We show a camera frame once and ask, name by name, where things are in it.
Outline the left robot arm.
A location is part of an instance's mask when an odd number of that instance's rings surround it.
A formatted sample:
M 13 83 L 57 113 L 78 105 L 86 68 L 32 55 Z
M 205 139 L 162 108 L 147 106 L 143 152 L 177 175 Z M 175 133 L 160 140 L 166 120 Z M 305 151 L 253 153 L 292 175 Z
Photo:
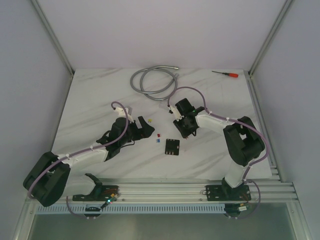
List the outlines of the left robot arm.
M 118 187 L 103 185 L 87 168 L 112 159 L 122 148 L 134 145 L 136 141 L 149 138 L 155 131 L 154 127 L 142 116 L 138 117 L 138 121 L 140 127 L 135 121 L 118 117 L 111 129 L 96 140 L 96 146 L 80 154 L 45 152 L 24 179 L 23 187 L 44 207 L 55 204 L 63 197 L 109 203 Z

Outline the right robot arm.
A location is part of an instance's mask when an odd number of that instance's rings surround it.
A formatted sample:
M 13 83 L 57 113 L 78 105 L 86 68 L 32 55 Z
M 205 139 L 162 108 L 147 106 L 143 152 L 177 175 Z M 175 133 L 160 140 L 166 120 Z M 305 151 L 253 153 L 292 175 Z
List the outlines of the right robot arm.
M 180 100 L 175 106 L 169 106 L 174 115 L 174 126 L 182 138 L 196 136 L 197 130 L 208 129 L 224 136 L 231 165 L 222 180 L 221 193 L 228 200 L 239 194 L 239 186 L 244 183 L 245 172 L 252 160 L 257 159 L 266 146 L 249 117 L 242 117 L 236 122 L 212 116 L 203 106 L 195 108 L 187 98 Z

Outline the black fuse box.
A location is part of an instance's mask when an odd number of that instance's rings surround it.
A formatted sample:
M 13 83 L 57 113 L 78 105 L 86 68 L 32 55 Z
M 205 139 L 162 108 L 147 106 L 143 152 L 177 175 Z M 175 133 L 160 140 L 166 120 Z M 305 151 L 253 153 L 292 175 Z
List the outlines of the black fuse box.
M 164 153 L 166 155 L 178 156 L 180 151 L 180 140 L 167 138 Z

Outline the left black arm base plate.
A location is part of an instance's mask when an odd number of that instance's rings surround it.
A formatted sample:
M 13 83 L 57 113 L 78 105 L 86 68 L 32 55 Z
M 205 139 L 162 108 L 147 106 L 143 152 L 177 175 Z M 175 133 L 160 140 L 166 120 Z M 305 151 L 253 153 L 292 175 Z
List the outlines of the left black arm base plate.
M 118 185 L 95 186 L 92 192 L 88 193 L 87 195 L 73 195 L 72 200 L 75 202 L 105 202 L 112 197 L 112 194 L 117 195 L 118 192 Z

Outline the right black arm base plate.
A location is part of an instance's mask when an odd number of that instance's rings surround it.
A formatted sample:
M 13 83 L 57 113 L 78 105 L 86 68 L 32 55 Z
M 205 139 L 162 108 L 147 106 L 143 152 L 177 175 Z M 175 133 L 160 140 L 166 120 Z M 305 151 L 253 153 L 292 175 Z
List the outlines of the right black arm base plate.
M 229 185 L 207 185 L 205 191 L 207 200 L 212 202 L 248 202 L 252 199 L 249 186 L 245 184 L 236 188 L 231 188 Z

